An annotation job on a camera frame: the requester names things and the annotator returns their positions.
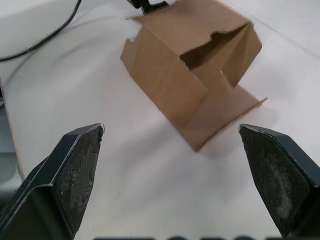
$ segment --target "white table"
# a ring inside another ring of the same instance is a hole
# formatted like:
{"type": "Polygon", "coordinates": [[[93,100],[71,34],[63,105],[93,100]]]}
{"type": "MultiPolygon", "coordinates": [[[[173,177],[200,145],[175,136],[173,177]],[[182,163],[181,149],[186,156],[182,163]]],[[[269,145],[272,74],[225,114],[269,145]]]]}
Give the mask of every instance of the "white table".
{"type": "MultiPolygon", "coordinates": [[[[4,14],[0,55],[50,33],[75,2],[38,0],[4,14]]],[[[278,236],[254,186],[239,123],[193,152],[120,61],[126,38],[140,28],[126,17],[140,11],[125,0],[84,2],[68,29],[45,47],[0,64],[25,175],[63,134],[105,124],[94,188],[76,240],[278,236]]],[[[320,2],[224,2],[252,19],[263,43],[240,84],[269,99],[241,122],[289,134],[319,164],[320,2]]]]}

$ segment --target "open cardboard box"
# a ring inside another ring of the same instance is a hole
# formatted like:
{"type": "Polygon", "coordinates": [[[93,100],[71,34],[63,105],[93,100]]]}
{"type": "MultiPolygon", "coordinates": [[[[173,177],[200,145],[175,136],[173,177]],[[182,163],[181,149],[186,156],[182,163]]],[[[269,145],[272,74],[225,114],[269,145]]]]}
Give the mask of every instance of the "open cardboard box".
{"type": "Polygon", "coordinates": [[[216,0],[178,0],[134,19],[142,28],[121,59],[195,151],[261,104],[238,85],[262,47],[248,19],[216,0]]]}

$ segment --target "gray floor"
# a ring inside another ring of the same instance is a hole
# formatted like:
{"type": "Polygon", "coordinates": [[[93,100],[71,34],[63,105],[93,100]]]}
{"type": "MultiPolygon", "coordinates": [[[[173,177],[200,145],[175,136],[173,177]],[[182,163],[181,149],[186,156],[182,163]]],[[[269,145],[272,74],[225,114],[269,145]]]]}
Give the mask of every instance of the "gray floor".
{"type": "Polygon", "coordinates": [[[0,109],[0,208],[21,185],[18,161],[6,109],[0,109]]]}

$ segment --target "black object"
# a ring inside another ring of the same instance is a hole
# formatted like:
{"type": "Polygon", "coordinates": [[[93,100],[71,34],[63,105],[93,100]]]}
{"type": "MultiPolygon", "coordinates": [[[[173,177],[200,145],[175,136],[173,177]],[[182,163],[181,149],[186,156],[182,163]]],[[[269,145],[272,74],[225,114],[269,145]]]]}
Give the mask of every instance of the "black object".
{"type": "Polygon", "coordinates": [[[46,36],[44,39],[42,39],[41,41],[39,41],[38,43],[36,43],[35,45],[33,45],[32,47],[30,47],[28,49],[25,49],[21,52],[15,53],[10,56],[0,57],[0,63],[20,58],[28,53],[31,53],[31,52],[41,48],[43,45],[47,44],[50,40],[52,40],[54,37],[56,37],[63,29],[65,29],[70,24],[70,22],[74,19],[75,15],[79,9],[79,6],[81,4],[81,1],[82,0],[77,0],[71,16],[58,29],[56,29],[50,35],[46,36]]]}
{"type": "Polygon", "coordinates": [[[154,12],[159,9],[163,9],[169,6],[166,1],[150,4],[149,0],[127,0],[131,3],[136,9],[142,8],[144,14],[154,12]]]}
{"type": "Polygon", "coordinates": [[[63,136],[0,212],[0,239],[74,239],[93,188],[103,134],[103,125],[95,124],[63,136]]]}
{"type": "Polygon", "coordinates": [[[255,186],[281,235],[320,236],[320,168],[287,135],[239,128],[255,186]]]}

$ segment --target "black cable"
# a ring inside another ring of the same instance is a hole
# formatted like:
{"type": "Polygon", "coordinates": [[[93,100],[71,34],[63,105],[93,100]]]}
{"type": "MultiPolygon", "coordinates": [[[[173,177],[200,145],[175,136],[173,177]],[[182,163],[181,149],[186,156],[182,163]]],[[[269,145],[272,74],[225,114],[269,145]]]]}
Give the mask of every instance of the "black cable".
{"type": "Polygon", "coordinates": [[[53,33],[51,33],[50,35],[46,36],[44,39],[42,39],[41,41],[39,41],[37,44],[33,45],[32,47],[26,49],[26,50],[23,50],[21,52],[18,52],[16,54],[13,54],[13,55],[10,55],[10,56],[6,56],[6,57],[1,57],[0,58],[0,63],[1,62],[6,62],[6,61],[9,61],[9,60],[13,60],[13,59],[17,59],[17,58],[20,58],[28,53],[31,53],[32,51],[34,50],[37,50],[39,48],[41,48],[43,45],[47,44],[51,39],[53,39],[55,36],[57,36],[63,29],[65,29],[69,23],[74,19],[78,9],[79,9],[79,6],[81,4],[81,1],[82,0],[77,0],[76,2],[76,5],[74,7],[74,10],[71,14],[71,16],[68,18],[68,20],[62,24],[57,30],[55,30],[53,33]]]}

